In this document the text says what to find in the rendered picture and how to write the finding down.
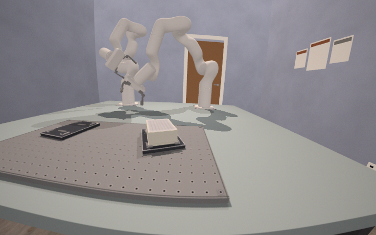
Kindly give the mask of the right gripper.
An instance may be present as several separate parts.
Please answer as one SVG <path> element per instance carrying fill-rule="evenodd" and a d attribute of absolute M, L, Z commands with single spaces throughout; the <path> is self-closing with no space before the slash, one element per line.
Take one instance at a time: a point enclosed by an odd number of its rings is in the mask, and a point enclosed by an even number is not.
<path fill-rule="evenodd" d="M 120 64 L 120 62 L 122 61 L 122 59 L 128 58 L 128 57 L 135 64 L 137 64 L 137 62 L 135 60 L 133 60 L 129 55 L 125 56 L 125 53 L 121 49 L 116 48 L 114 50 L 114 52 L 109 52 L 107 54 L 107 62 L 105 63 L 105 66 L 108 67 L 109 69 L 111 69 L 112 71 L 115 71 L 115 74 L 119 75 L 117 73 L 118 71 L 116 71 L 118 69 L 118 65 Z M 123 76 L 121 76 L 121 75 L 119 75 L 119 76 L 124 79 Z"/>

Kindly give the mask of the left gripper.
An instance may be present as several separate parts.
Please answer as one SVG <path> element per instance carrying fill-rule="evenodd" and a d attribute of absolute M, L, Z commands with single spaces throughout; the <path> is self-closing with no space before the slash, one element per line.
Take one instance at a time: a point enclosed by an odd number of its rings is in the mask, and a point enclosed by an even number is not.
<path fill-rule="evenodd" d="M 136 91 L 138 91 L 142 95 L 142 97 L 141 97 L 141 105 L 143 105 L 143 98 L 145 97 L 145 94 L 143 94 L 143 93 L 145 92 L 145 86 L 138 84 L 134 80 L 134 78 L 132 78 L 130 75 L 127 75 L 124 78 L 124 82 L 122 83 L 121 88 L 120 88 L 120 92 L 121 93 L 123 92 L 123 85 L 124 84 L 128 85 L 128 86 L 131 86 L 133 89 L 135 89 Z"/>

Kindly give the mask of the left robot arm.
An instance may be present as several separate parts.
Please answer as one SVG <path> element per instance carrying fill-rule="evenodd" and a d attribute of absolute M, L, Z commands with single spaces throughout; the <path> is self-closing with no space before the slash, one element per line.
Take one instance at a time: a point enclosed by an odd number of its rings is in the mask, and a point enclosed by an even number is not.
<path fill-rule="evenodd" d="M 191 54 L 195 68 L 200 75 L 204 75 L 199 83 L 198 109 L 214 109 L 211 106 L 212 82 L 218 73 L 218 64 L 215 61 L 203 60 L 203 53 L 198 42 L 188 36 L 186 33 L 191 28 L 191 21 L 188 17 L 177 16 L 173 18 L 160 18 L 154 23 L 146 55 L 148 62 L 135 76 L 134 80 L 142 85 L 145 81 L 155 81 L 160 70 L 160 61 L 158 57 L 159 49 L 165 33 L 172 32 L 176 41 L 184 45 Z"/>

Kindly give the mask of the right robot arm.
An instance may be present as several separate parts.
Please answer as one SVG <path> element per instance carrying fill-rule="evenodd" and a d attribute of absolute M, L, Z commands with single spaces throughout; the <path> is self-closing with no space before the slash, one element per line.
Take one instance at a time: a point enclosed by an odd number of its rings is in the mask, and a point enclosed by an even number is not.
<path fill-rule="evenodd" d="M 116 48 L 122 50 L 120 42 L 125 33 L 128 39 L 128 44 L 124 53 L 125 56 L 129 55 L 131 58 L 133 58 L 138 49 L 138 43 L 135 40 L 137 38 L 144 37 L 147 34 L 147 30 L 143 25 L 139 23 L 134 23 L 126 18 L 120 19 L 109 38 L 109 41 L 112 44 L 114 50 Z M 99 50 L 99 55 L 107 61 L 107 54 L 109 52 L 113 51 L 107 48 L 101 48 Z M 127 75 L 134 77 L 134 75 L 136 75 L 139 71 L 139 65 L 138 63 L 133 63 L 130 58 L 124 58 L 118 65 L 117 71 L 120 73 L 126 73 L 124 77 L 126 77 Z M 135 102 L 134 89 L 131 86 L 124 84 L 122 92 L 122 104 L 119 103 L 119 105 L 130 106 L 137 104 L 138 103 Z"/>

